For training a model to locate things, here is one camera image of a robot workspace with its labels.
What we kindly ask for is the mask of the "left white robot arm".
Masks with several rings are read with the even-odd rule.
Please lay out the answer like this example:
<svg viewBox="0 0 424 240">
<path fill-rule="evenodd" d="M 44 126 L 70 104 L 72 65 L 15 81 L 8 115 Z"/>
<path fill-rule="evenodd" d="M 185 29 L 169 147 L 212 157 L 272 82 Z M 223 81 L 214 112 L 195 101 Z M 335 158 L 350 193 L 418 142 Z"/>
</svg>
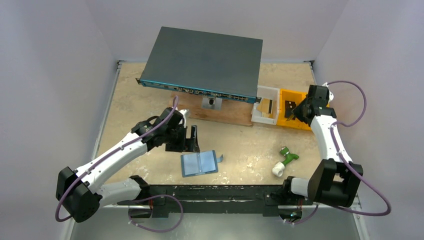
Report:
<svg viewBox="0 0 424 240">
<path fill-rule="evenodd" d="M 146 203 L 148 184 L 140 176 L 106 182 L 131 161 L 162 145 L 167 152 L 198 153 L 196 125 L 191 126 L 190 137 L 186 137 L 189 115 L 188 109 L 167 107 L 161 115 L 138 122 L 123 139 L 96 159 L 76 169 L 63 168 L 56 185 L 56 221 L 72 218 L 81 223 L 107 205 L 129 201 L 138 205 Z"/>
</svg>

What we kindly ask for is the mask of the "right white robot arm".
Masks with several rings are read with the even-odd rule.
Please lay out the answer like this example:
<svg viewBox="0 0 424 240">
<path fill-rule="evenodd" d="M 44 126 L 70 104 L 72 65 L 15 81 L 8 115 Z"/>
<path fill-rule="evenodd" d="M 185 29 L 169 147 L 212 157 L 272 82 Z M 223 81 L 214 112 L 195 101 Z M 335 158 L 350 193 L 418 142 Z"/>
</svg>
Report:
<svg viewBox="0 0 424 240">
<path fill-rule="evenodd" d="M 350 207 L 356 197 L 363 167 L 353 163 L 338 132 L 337 115 L 328 106 L 332 93 L 326 86 L 310 85 L 294 116 L 314 133 L 321 162 L 309 179 L 290 176 L 280 196 L 288 204 L 300 196 L 334 207 Z"/>
</svg>

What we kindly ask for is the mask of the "grey card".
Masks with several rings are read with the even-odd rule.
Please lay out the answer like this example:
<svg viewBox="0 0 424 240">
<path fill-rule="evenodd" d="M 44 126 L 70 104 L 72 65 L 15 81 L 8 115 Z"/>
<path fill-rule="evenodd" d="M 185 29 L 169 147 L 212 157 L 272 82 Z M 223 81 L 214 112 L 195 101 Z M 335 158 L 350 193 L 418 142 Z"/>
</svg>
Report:
<svg viewBox="0 0 424 240">
<path fill-rule="evenodd" d="M 273 113 L 273 101 L 270 99 L 268 101 L 268 114 L 271 115 Z"/>
</svg>

